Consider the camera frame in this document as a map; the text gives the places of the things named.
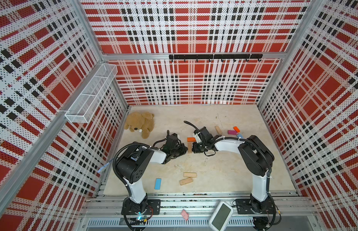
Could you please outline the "light blue front block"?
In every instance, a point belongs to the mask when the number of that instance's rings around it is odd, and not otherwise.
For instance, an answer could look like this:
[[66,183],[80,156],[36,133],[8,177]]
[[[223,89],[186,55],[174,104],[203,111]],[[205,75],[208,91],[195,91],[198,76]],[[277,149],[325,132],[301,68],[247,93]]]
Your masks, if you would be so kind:
[[155,186],[154,186],[154,189],[155,190],[160,190],[161,188],[161,182],[162,182],[162,179],[161,178],[157,178],[156,181],[155,181]]

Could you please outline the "red-orange building block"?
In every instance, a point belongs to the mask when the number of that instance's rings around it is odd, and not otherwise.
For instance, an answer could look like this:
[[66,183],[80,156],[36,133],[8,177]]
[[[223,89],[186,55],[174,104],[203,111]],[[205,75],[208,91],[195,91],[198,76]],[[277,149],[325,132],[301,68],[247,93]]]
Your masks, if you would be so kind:
[[237,132],[237,133],[240,133],[240,130],[237,126],[233,127],[233,129]]

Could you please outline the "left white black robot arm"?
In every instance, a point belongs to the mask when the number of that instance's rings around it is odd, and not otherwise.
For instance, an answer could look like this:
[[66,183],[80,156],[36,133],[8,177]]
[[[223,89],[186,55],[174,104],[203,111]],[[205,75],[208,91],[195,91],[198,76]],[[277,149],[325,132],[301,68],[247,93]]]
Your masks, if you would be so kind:
[[144,172],[149,163],[166,164],[187,152],[188,148],[181,142],[178,134],[170,134],[169,131],[164,139],[156,141],[152,146],[135,141],[118,150],[112,159],[112,169],[128,191],[121,213],[141,215],[151,210],[152,214],[158,214],[155,207],[149,204],[148,195],[143,188]]

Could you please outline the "pink block on rail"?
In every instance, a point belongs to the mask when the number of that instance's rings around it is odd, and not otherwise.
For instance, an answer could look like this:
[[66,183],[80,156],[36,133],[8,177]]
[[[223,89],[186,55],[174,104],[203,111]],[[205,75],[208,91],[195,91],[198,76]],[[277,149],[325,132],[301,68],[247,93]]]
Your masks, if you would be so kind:
[[189,214],[184,209],[182,210],[181,215],[185,221],[189,220]]

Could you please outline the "white tablet device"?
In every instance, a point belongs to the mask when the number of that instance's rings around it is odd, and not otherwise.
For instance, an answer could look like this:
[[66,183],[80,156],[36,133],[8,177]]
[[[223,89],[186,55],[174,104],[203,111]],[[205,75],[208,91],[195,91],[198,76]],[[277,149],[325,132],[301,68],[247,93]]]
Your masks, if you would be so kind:
[[220,201],[209,220],[213,231],[224,231],[234,213],[234,209],[225,201]]

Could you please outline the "brown teddy bear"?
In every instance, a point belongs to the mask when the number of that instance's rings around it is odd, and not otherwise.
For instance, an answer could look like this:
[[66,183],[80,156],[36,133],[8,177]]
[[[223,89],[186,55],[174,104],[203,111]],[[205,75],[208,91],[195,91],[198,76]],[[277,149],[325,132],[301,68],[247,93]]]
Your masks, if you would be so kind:
[[124,129],[131,132],[139,132],[143,139],[147,139],[153,131],[154,126],[154,114],[149,112],[132,112],[126,118]]

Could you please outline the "wooden block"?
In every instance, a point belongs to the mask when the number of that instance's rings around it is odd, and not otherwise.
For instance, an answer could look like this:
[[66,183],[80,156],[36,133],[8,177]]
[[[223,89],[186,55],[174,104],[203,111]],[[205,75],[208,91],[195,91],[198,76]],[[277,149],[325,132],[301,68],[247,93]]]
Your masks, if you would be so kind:
[[180,180],[180,185],[183,186],[183,185],[187,185],[192,182],[193,182],[193,178],[185,178],[183,180]]
[[183,174],[184,178],[197,178],[197,173],[194,172],[185,172]]
[[219,126],[215,126],[215,129],[218,135],[222,135],[222,130],[220,129]]
[[188,142],[188,153],[192,153],[192,142]]

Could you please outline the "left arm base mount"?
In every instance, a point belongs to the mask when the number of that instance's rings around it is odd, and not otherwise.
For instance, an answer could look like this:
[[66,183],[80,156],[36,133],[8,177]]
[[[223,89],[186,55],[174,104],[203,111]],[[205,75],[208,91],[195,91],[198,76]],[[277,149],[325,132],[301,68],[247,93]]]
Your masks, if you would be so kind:
[[144,224],[149,221],[153,215],[159,215],[161,200],[144,198],[140,204],[133,202],[126,197],[122,203],[121,215],[128,228],[131,231],[143,231]]

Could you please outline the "magenta building block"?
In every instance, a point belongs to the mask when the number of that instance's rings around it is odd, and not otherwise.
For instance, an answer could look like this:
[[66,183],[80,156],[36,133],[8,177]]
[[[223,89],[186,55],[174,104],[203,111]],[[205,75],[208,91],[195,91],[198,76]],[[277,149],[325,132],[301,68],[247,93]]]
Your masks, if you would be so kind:
[[234,130],[228,130],[227,133],[229,135],[237,135],[237,131],[234,131]]

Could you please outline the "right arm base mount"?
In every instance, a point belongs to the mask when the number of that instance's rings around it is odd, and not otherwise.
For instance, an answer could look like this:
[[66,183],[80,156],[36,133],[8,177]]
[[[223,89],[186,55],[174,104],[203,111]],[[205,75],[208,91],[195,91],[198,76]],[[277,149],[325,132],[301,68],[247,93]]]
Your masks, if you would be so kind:
[[253,228],[256,231],[268,231],[281,223],[281,212],[272,197],[267,197],[263,202],[256,199],[236,199],[232,205],[238,214],[259,215],[253,218]]

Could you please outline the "orange building block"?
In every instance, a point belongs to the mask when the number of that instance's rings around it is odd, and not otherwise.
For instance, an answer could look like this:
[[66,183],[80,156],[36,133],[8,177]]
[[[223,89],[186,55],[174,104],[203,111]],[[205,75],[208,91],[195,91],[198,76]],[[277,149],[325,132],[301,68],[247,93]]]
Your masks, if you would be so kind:
[[194,137],[188,137],[187,142],[196,142],[196,139]]

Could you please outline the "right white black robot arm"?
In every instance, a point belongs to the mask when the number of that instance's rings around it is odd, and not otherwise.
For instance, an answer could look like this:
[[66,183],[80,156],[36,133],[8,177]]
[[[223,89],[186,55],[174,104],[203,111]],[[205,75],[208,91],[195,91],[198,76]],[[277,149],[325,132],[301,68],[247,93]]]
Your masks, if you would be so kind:
[[271,198],[269,192],[272,163],[274,155],[255,135],[249,138],[212,136],[206,127],[197,128],[189,121],[185,124],[194,128],[193,137],[196,144],[193,146],[194,153],[209,151],[214,154],[221,151],[239,154],[247,169],[252,173],[252,192],[250,195],[250,208],[255,214],[261,214],[266,210],[267,200]]

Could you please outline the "black hook rail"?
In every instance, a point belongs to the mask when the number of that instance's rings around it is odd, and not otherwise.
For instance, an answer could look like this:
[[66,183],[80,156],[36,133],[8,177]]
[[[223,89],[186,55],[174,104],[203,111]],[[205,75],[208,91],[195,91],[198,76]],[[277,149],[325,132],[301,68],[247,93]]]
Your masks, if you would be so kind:
[[250,60],[256,59],[261,60],[263,54],[172,54],[168,56],[169,60]]

